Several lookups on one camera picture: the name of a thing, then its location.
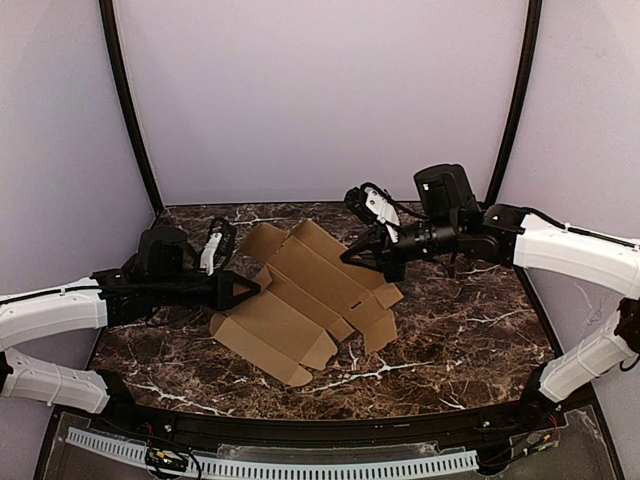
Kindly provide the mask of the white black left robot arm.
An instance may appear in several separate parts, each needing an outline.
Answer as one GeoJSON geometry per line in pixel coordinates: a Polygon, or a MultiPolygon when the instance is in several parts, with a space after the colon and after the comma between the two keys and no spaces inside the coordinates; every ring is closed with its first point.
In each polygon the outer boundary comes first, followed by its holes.
{"type": "Polygon", "coordinates": [[[1,394],[101,414],[134,399],[123,380],[106,370],[77,370],[18,351],[18,346],[76,330],[102,330],[150,320],[173,306],[228,311],[261,288],[227,265],[236,230],[217,218],[201,250],[185,231],[145,230],[137,251],[120,268],[76,282],[1,299],[1,394]]]}

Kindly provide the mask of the brown cardboard box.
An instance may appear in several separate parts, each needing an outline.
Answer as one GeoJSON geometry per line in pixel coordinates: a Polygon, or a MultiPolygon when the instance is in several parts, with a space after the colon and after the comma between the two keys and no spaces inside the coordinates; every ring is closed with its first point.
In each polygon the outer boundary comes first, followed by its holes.
{"type": "Polygon", "coordinates": [[[346,248],[311,220],[292,230],[256,226],[239,251],[262,266],[258,295],[210,322],[215,341],[276,380],[308,384],[359,332],[367,353],[393,342],[403,295],[378,272],[344,264],[346,248]]]}

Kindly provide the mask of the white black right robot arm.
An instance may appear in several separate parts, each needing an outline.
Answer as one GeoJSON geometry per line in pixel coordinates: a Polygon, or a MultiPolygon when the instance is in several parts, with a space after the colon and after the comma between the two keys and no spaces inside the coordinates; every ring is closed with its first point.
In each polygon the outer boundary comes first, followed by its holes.
{"type": "Polygon", "coordinates": [[[625,360],[639,360],[638,241],[578,228],[529,207],[483,207],[459,164],[425,168],[414,182],[421,212],[370,182],[346,193],[347,208],[369,229],[342,254],[343,263],[379,272],[394,283],[403,280],[409,262],[464,255],[559,273],[621,294],[618,309],[603,326],[534,370],[521,397],[526,406],[554,407],[625,360]]]}

